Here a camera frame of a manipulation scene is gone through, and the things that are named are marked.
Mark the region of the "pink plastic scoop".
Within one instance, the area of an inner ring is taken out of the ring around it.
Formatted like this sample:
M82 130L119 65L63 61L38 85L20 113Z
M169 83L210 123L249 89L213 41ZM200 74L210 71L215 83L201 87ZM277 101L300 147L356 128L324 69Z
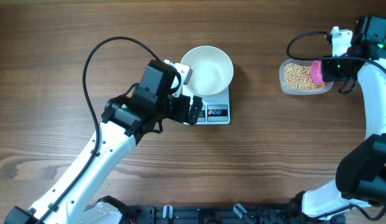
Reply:
M314 85L325 84L325 82L322 79L322 63L320 60L315 60L311 64L310 77Z

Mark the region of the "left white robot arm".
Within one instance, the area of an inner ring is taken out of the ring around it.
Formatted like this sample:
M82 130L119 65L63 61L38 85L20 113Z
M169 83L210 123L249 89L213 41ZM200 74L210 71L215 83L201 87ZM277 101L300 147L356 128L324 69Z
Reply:
M188 65L151 60L139 83L107 102L90 142L56 184L28 210L14 207L5 223L129 223L128 207L113 197L88 204L145 134L162 132L162 120L196 124L202 99L181 94L191 75Z

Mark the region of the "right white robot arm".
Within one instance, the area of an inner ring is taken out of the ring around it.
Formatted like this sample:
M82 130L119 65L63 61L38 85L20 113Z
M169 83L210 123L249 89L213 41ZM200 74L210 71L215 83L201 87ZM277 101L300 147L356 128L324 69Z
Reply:
M356 209L377 221L386 213L386 17L360 16L354 30L333 27L324 35L332 55L311 59L312 80L360 85L365 139L340 161L334 180L267 212L284 223L344 223L345 212Z

